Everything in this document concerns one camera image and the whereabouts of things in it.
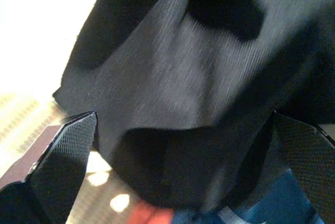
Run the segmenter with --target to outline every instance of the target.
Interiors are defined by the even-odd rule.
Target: sunlight
[[[110,201],[110,207],[115,212],[124,211],[129,205],[129,194],[119,194]]]

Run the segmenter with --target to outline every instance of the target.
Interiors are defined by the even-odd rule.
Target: black textile
[[[97,111],[100,154],[146,201],[253,204],[287,168],[271,113],[335,122],[333,1],[97,0],[54,96]]]

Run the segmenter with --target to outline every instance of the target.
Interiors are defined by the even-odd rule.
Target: beige surface
[[[0,95],[0,176],[32,144],[44,127],[65,117],[55,102]],[[86,178],[67,224],[125,223],[136,196],[113,173],[96,151],[91,151]]]

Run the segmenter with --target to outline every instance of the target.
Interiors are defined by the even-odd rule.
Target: blue object
[[[324,224],[291,170],[278,178],[264,198],[249,210],[233,209],[231,214],[252,224]],[[172,224],[190,223],[231,224],[231,221],[224,222],[218,214],[200,215],[194,211],[179,211],[172,221]]]

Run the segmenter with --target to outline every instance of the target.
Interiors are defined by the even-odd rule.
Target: black cloth
[[[56,101],[96,110],[143,199],[252,205],[286,169],[271,113],[335,122],[334,0],[97,0]]]

